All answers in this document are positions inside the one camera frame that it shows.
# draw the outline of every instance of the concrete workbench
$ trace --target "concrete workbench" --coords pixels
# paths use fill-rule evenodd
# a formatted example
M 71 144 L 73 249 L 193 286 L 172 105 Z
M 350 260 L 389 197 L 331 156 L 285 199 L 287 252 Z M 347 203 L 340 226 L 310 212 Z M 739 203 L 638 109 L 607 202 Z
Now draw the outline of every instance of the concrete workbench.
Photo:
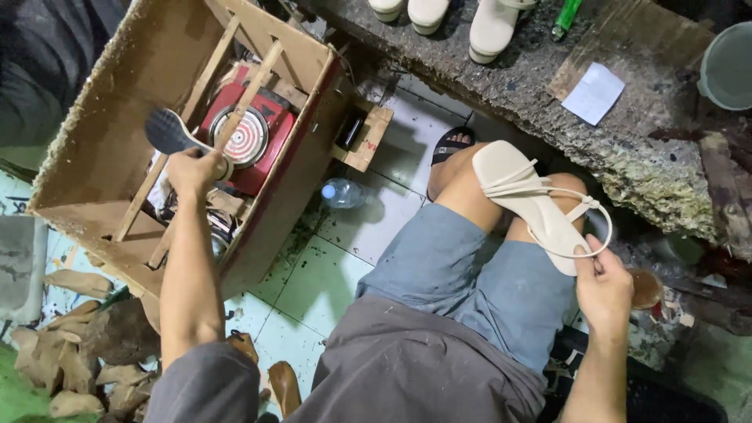
M 740 117 L 729 117 L 717 108 L 700 108 L 702 116 L 697 117 L 694 83 L 683 79 L 680 69 L 656 64 L 650 51 L 637 57 L 614 54 L 598 59 L 612 71 L 620 70 L 614 73 L 626 88 L 597 126 L 565 110 L 547 88 L 596 22 L 602 6 L 592 3 L 601 2 L 584 2 L 567 38 L 556 44 L 550 40 L 550 31 L 562 2 L 541 0 L 537 9 L 517 24 L 510 45 L 499 58 L 490 65 L 478 65 L 468 57 L 470 25 L 478 6 L 475 1 L 449 11 L 441 28 L 429 37 L 412 29 L 406 10 L 394 23 L 384 24 L 366 0 L 297 1 L 330 26 L 381 50 L 429 85 L 478 110 L 508 119 L 560 149 L 589 169 L 616 205 L 636 210 L 667 232 L 717 238 L 697 146 L 653 140 L 647 134 L 658 127 L 707 129 L 703 120 L 718 120 L 720 115 L 723 120 Z

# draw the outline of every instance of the paper note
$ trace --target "paper note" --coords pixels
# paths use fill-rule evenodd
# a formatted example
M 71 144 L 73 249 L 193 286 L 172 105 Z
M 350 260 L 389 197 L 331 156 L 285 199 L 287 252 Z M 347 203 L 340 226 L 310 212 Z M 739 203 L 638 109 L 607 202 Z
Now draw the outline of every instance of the paper note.
M 597 125 L 624 90 L 624 82 L 600 63 L 591 63 L 562 106 L 591 125 Z

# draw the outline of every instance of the blue shorts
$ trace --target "blue shorts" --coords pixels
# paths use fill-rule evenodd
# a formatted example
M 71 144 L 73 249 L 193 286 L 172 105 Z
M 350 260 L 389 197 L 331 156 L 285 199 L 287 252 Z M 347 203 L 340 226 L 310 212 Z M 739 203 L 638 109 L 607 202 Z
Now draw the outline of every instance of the blue shorts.
M 426 205 L 358 282 L 356 298 L 379 295 L 452 318 L 542 373 L 575 298 L 575 278 L 529 242 L 503 242 L 485 260 L 487 238 L 454 211 Z

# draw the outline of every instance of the bottle cap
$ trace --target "bottle cap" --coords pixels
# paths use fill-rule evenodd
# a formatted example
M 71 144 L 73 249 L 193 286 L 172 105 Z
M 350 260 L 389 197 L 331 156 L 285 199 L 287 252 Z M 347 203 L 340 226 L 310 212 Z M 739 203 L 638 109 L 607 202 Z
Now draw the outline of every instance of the bottle cap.
M 321 196 L 326 199 L 334 198 L 336 193 L 337 190 L 332 185 L 324 185 L 324 188 L 321 188 Z

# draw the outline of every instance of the plastic bucket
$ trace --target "plastic bucket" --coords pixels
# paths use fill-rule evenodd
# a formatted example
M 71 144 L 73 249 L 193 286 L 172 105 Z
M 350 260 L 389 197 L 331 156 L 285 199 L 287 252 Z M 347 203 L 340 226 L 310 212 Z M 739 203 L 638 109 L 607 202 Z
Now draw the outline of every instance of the plastic bucket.
M 752 22 L 730 26 L 710 43 L 697 88 L 726 110 L 752 108 Z

